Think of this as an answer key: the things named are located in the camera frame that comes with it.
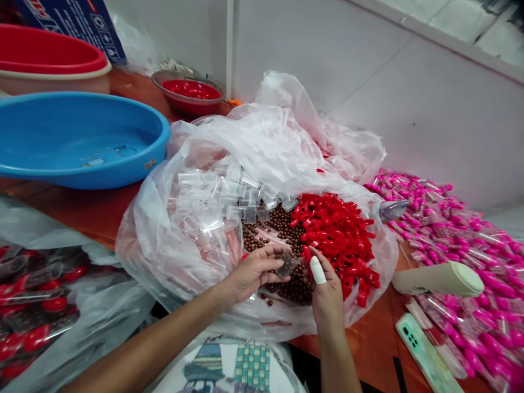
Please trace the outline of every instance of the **wooden table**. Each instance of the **wooden table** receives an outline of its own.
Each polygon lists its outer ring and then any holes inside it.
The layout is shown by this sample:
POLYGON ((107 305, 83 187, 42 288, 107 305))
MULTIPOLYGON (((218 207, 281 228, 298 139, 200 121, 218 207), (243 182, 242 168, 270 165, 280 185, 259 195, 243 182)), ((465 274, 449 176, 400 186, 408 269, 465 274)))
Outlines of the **wooden table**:
MULTIPOLYGON (((170 122, 179 120, 171 113, 162 94, 150 79, 128 75, 119 70, 110 73, 111 92, 152 106, 170 122)), ((231 110, 224 103, 222 113, 231 110)), ((118 227, 127 206, 137 194, 141 183, 112 190, 74 190, 52 184, 0 178, 0 190, 25 202, 97 242, 114 249, 118 227)), ((398 269, 405 269, 408 261, 401 253, 398 269)), ((403 296, 391 286, 352 327, 346 329, 348 343, 353 351, 361 380, 383 392, 400 392, 395 370, 395 358, 400 361, 409 392, 431 391, 409 351, 395 330, 395 323, 406 310, 403 296)), ((319 357, 317 336, 302 336, 291 344, 319 357)), ((460 381, 465 391, 490 391, 479 380, 460 381)))

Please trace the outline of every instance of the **white cylindrical container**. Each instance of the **white cylindrical container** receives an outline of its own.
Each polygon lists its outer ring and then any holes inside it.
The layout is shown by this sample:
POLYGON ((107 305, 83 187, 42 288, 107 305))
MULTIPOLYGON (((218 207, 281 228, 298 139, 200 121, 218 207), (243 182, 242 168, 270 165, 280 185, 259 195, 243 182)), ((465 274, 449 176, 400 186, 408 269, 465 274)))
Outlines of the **white cylindrical container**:
POLYGON ((440 293, 477 297, 484 292, 479 275, 470 267, 453 261, 395 272, 391 282, 405 295, 440 293))

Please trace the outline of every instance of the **white tiled wall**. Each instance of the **white tiled wall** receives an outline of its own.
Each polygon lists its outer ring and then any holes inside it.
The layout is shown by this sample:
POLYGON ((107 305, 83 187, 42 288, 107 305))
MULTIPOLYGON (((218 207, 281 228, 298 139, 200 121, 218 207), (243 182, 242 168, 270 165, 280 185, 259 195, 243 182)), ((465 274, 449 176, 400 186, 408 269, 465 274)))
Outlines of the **white tiled wall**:
POLYGON ((412 36, 342 0, 239 1, 234 87, 247 99, 265 70, 295 75, 329 112, 412 36))
POLYGON ((319 110, 381 135, 386 166, 475 207, 524 195, 521 85, 343 0, 242 0, 237 39, 241 99, 264 70, 292 73, 319 110))

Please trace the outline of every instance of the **red bowl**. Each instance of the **red bowl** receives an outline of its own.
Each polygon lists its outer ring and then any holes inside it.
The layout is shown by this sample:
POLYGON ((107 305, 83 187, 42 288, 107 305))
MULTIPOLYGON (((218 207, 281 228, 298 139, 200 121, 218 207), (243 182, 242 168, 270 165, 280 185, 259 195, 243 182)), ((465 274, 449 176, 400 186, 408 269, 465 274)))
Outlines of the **red bowl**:
POLYGON ((183 117, 216 115, 224 92, 209 79, 188 76, 178 71, 158 71, 151 77, 171 110, 183 117))
POLYGON ((108 65, 96 46, 64 34, 0 24, 0 70, 30 74, 84 74, 108 65))

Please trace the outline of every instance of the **clear plastic bag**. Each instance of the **clear plastic bag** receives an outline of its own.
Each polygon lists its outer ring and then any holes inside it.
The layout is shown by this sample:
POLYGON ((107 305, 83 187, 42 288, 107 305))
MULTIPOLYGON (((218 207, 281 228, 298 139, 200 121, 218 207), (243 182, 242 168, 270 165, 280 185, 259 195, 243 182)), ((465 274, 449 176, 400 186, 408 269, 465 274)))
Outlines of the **clear plastic bag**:
MULTIPOLYGON (((265 195, 276 195, 278 191, 281 195, 296 197, 301 193, 319 194, 328 190, 345 201, 357 203, 362 216, 376 222, 370 229, 377 236, 372 240, 376 256, 373 269, 380 274, 382 286, 371 292, 366 308, 356 305, 357 289, 354 289, 344 302, 345 323, 349 326, 386 290, 398 260, 396 240, 380 223, 378 211, 383 199, 348 180, 370 180, 378 170, 384 149, 370 133, 360 136, 355 133, 348 136, 349 139, 338 140, 335 126, 328 126, 318 118, 305 91, 292 76, 266 73, 259 95, 263 99, 255 98, 252 104, 238 106, 227 117, 209 116, 191 124, 179 121, 171 126, 169 159, 145 179, 128 207, 118 232, 117 254, 126 270, 172 311, 181 300, 187 301, 225 278, 245 252, 240 215, 234 209, 226 209, 230 217, 236 214, 236 219, 224 221, 225 249, 214 245, 206 250, 198 240, 188 237, 182 229, 185 228, 183 222, 175 218, 178 197, 185 192, 178 181, 180 173, 196 169, 225 171, 226 178, 240 179, 240 171, 231 168, 241 166, 249 174, 248 183, 263 184, 261 189, 267 190, 265 195), (278 86, 273 83, 272 89, 279 96, 272 101, 265 84, 276 77, 283 82, 278 86), (285 105, 280 96, 286 97, 287 107, 277 106, 285 105), (306 124, 310 125, 308 131, 303 128, 306 124), (323 158, 317 143, 331 148, 331 162, 323 158), (341 153, 345 156, 337 156, 337 149, 342 149, 340 146, 344 144, 353 144, 353 147, 341 153), (210 258, 211 252, 218 249, 221 252, 215 252, 210 258)), ((343 127, 337 127, 344 134, 343 127)), ((200 213, 194 209, 192 206, 190 217, 201 222, 200 213)), ((287 341, 317 332, 311 307, 287 301, 274 301, 273 306, 268 307, 256 296, 235 305, 214 329, 267 342, 287 341)))
POLYGON ((92 263, 121 267, 113 251, 7 195, 0 195, 0 239, 33 250, 81 246, 92 263))
POLYGON ((145 22, 148 18, 144 13, 148 13, 151 6, 138 0, 106 1, 105 4, 126 54, 127 64, 119 68, 144 76, 159 71, 160 63, 168 57, 156 44, 145 22))
POLYGON ((118 283, 123 276, 84 277, 74 283, 71 296, 80 319, 2 392, 58 391, 127 340, 148 316, 154 299, 133 279, 118 283))

